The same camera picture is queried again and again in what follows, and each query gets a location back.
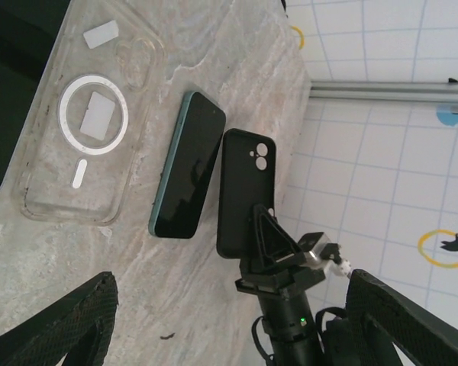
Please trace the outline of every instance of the yellow circle marking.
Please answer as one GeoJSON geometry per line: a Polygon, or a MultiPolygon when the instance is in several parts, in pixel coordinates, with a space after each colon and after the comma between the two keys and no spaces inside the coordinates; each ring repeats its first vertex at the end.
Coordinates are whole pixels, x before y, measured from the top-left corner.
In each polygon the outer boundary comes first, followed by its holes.
{"type": "Polygon", "coordinates": [[[302,48],[304,48],[304,45],[305,45],[305,37],[304,37],[304,33],[300,30],[299,27],[296,27],[295,25],[292,25],[292,29],[298,33],[298,35],[300,36],[300,44],[298,45],[298,49],[301,50],[302,48]]]}
{"type": "Polygon", "coordinates": [[[456,263],[441,263],[441,262],[438,262],[438,261],[432,259],[429,255],[427,255],[424,252],[424,250],[422,248],[422,246],[424,245],[424,242],[426,240],[428,240],[429,238],[431,238],[432,236],[435,236],[437,234],[447,234],[447,235],[450,235],[450,236],[455,236],[455,233],[453,231],[443,230],[443,229],[433,230],[433,231],[430,231],[429,233],[425,233],[419,239],[419,243],[418,243],[419,252],[421,253],[421,255],[423,257],[426,258],[426,260],[428,262],[430,262],[433,265],[437,265],[438,267],[441,267],[441,268],[458,268],[458,262],[456,262],[456,263]]]}

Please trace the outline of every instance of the white magnetic ring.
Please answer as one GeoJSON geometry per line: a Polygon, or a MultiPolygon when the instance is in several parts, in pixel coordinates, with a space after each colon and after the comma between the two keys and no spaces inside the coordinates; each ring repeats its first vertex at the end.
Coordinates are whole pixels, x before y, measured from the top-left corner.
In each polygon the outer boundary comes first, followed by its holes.
{"type": "Polygon", "coordinates": [[[73,146],[75,149],[79,150],[82,153],[88,155],[102,155],[111,152],[113,149],[117,147],[119,143],[121,143],[124,135],[127,131],[127,124],[129,122],[129,112],[127,110],[127,102],[125,101],[124,96],[122,95],[121,90],[108,80],[100,75],[84,75],[80,76],[79,78],[73,80],[71,84],[69,84],[63,92],[63,96],[60,99],[59,109],[59,120],[60,120],[60,128],[63,131],[63,135],[65,136],[66,140],[73,146]],[[71,133],[71,130],[68,126],[68,120],[66,119],[66,111],[68,109],[69,100],[73,96],[73,94],[78,91],[82,86],[87,84],[100,84],[106,86],[110,90],[112,90],[115,94],[115,97],[119,101],[121,108],[122,108],[122,125],[121,129],[119,130],[117,136],[109,143],[107,146],[99,147],[99,148],[92,148],[87,147],[81,144],[71,133]]]}

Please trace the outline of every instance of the black phone screen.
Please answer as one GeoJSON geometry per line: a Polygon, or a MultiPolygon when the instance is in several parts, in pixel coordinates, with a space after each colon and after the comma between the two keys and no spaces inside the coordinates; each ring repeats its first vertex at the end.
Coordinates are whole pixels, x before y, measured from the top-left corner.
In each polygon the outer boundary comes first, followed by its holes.
{"type": "Polygon", "coordinates": [[[197,230],[226,117],[196,92],[190,101],[160,205],[159,237],[191,238],[197,230]]]}
{"type": "Polygon", "coordinates": [[[0,0],[0,185],[69,0],[0,0]]]}

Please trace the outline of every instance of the marble countertop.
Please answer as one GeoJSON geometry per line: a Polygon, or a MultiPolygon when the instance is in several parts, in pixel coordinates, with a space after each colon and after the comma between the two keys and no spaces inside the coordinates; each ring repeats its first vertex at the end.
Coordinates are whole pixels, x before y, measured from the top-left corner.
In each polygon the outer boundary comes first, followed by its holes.
{"type": "MultiPolygon", "coordinates": [[[[196,88],[225,111],[227,129],[276,141],[278,216],[310,79],[276,0],[128,3],[163,42],[165,59],[121,211],[107,226],[26,218],[13,192],[34,134],[22,134],[0,190],[0,335],[112,271],[119,307],[105,364],[237,364],[257,301],[236,292],[238,262],[215,250],[220,158],[193,239],[150,236],[151,203],[182,97],[196,88]]],[[[50,60],[44,78],[54,67],[50,60]]],[[[33,123],[30,114],[24,131],[33,123]]]]}

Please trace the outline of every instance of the black phone case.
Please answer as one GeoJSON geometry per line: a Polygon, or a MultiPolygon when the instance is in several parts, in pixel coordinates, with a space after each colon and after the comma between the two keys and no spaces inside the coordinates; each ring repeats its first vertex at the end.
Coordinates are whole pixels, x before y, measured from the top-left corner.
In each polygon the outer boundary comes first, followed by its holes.
{"type": "Polygon", "coordinates": [[[226,132],[222,142],[217,251],[224,258],[247,257],[255,243],[253,206],[274,209],[276,145],[269,137],[244,130],[226,132]],[[268,148],[266,169],[256,167],[256,146],[268,148]]]}

